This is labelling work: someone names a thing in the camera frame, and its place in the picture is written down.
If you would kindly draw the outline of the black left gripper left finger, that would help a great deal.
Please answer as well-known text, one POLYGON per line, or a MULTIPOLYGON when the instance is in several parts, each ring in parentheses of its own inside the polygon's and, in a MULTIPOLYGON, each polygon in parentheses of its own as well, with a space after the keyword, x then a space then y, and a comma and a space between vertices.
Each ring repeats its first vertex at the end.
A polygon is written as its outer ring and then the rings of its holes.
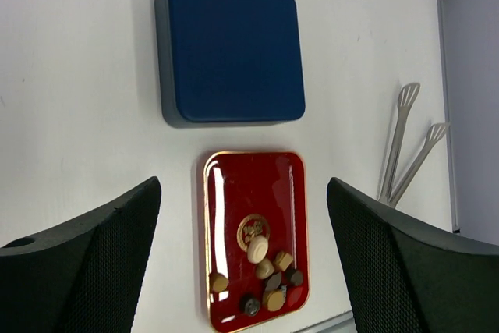
POLYGON ((151 177, 1 248, 3 332, 129 332, 161 206, 151 177))

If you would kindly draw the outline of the metal serving tongs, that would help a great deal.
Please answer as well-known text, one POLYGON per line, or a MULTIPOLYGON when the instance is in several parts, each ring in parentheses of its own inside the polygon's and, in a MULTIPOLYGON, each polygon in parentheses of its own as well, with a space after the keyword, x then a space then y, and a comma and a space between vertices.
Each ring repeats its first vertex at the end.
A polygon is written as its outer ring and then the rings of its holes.
POLYGON ((393 83, 380 92, 387 106, 386 151, 378 200, 393 208, 427 203, 428 211, 451 210, 448 152, 450 123, 442 83, 393 83))

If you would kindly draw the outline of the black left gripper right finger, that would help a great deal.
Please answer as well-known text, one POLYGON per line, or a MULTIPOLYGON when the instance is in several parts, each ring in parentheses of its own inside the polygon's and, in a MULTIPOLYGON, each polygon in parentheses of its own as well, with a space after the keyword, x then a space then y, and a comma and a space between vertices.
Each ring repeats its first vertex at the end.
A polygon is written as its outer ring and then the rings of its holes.
POLYGON ((338 178, 327 208, 359 332, 496 332, 498 247, 382 204, 338 178))

